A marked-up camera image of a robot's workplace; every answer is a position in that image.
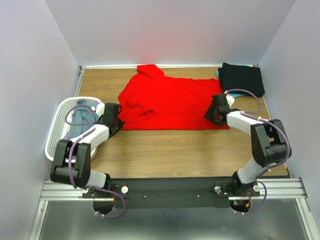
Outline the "red t shirt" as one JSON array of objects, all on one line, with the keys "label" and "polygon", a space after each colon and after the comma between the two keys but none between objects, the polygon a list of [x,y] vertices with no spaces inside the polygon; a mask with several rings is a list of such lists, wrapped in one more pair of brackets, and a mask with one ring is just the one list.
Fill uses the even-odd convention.
[{"label": "red t shirt", "polygon": [[118,96],[124,130],[218,130],[205,118],[212,96],[223,91],[217,79],[166,76],[154,64],[137,73]]}]

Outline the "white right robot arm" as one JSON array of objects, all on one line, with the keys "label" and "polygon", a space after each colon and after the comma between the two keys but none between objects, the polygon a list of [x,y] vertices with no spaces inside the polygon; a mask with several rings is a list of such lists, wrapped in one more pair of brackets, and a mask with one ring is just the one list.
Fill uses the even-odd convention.
[{"label": "white right robot arm", "polygon": [[243,196],[258,178],[286,162],[292,150],[281,120],[267,120],[232,109],[233,102],[234,98],[228,94],[213,95],[204,118],[219,127],[236,128],[250,135],[252,157],[233,173],[226,187],[221,188],[234,196]]}]

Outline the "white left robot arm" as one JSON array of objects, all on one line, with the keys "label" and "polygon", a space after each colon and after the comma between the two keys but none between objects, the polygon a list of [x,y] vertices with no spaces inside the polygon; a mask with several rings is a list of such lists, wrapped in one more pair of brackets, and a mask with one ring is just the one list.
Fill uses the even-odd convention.
[{"label": "white left robot arm", "polygon": [[[79,108],[95,112],[98,120],[93,123],[68,121],[70,113]],[[65,122],[70,126],[89,126],[89,129],[77,137],[61,139],[57,143],[50,180],[75,189],[93,189],[101,198],[109,194],[115,196],[117,193],[112,191],[110,175],[91,169],[91,152],[124,127],[125,123],[119,117],[121,111],[122,106],[117,103],[101,102],[96,107],[78,104],[72,107],[65,116]]]}]

